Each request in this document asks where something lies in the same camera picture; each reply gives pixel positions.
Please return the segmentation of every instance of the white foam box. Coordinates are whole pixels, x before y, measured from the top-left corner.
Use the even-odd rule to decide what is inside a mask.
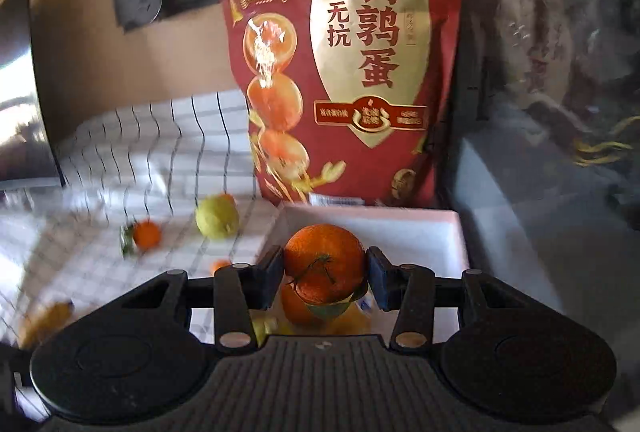
[[[313,207],[302,204],[281,205],[261,252],[271,246],[284,246],[299,229],[327,223],[347,229],[366,250],[379,247],[393,265],[413,263],[433,270],[437,277],[459,279],[469,267],[458,214],[444,210],[386,207]],[[274,310],[278,310],[276,300]],[[382,335],[388,344],[398,311],[374,308],[372,333]],[[436,308],[434,343],[444,342],[458,331],[457,310]]]

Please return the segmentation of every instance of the white plaid tablecloth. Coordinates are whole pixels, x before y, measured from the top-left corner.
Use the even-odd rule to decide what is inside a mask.
[[[14,343],[25,313],[71,299],[81,316],[167,269],[209,275],[215,259],[251,263],[276,208],[260,198],[239,90],[118,109],[80,125],[57,149],[64,189],[9,193],[31,212],[0,209],[0,337]],[[208,195],[236,198],[233,238],[202,237],[193,212]],[[161,246],[123,259],[120,226],[151,217]],[[213,340],[212,310],[191,332]]]

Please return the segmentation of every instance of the metal screw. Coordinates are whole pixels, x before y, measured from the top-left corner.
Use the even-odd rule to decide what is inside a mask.
[[[407,349],[417,349],[427,343],[427,338],[422,333],[405,331],[396,336],[396,344]]]
[[[229,349],[246,347],[251,343],[251,337],[247,333],[231,331],[220,336],[220,344]]]

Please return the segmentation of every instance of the mandarin orange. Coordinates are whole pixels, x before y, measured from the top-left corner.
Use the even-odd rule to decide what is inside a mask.
[[[153,221],[136,222],[133,225],[133,242],[138,249],[145,252],[151,250],[160,244],[162,232],[160,227]]]
[[[225,266],[231,266],[231,261],[228,259],[216,259],[213,261],[209,266],[211,276],[213,277],[220,268],[224,268]]]
[[[309,311],[305,302],[296,294],[291,284],[283,284],[280,287],[280,301],[287,320],[294,326],[306,328],[322,327],[324,323],[322,319],[319,319]]]
[[[358,238],[334,225],[312,225],[296,232],[284,247],[285,273],[308,304],[347,298],[363,282],[365,253]]]

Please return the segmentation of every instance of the green leaf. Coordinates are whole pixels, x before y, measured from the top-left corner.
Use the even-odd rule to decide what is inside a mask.
[[[133,228],[134,225],[128,225],[120,229],[120,250],[122,250],[124,257],[135,255],[136,253],[136,246],[133,242]]]
[[[318,318],[322,320],[333,320],[347,311],[351,303],[364,297],[368,289],[369,282],[367,282],[367,279],[364,279],[349,298],[334,302],[333,304],[314,305],[305,303],[305,305],[309,311]]]

